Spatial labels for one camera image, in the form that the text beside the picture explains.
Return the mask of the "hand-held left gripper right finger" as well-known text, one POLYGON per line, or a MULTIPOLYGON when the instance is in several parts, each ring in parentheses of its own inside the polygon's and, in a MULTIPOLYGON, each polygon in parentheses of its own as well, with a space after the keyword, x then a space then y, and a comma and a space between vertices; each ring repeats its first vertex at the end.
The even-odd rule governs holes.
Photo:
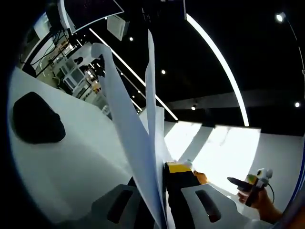
POLYGON ((168 203, 177 229, 269 229, 270 223, 238 212, 236 203, 209 184, 200 184, 185 164, 164 168, 168 203))

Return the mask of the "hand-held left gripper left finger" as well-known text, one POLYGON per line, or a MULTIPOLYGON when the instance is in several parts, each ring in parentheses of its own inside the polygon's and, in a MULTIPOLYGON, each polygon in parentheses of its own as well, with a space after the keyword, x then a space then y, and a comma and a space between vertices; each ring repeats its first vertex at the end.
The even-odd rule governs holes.
POLYGON ((153 229, 155 220, 133 178, 94 201, 91 210, 76 220, 56 224, 57 229, 153 229))

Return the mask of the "person's right hand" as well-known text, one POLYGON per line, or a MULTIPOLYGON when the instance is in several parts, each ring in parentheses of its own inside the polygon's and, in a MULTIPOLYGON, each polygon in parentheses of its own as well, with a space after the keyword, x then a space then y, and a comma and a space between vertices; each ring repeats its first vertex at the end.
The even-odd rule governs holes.
MULTIPOLYGON (((238 197, 239 197, 239 202, 242 204, 245 204, 248 197, 250 196, 249 192, 241 192, 239 191, 237 193, 238 197)), ((258 193, 258 197, 256 198, 256 200, 251 204, 251 207, 258 210, 258 212, 263 212, 268 210, 270 207, 272 206, 272 202, 270 200, 270 198, 268 197, 267 191, 266 189, 262 189, 259 193, 258 193)))

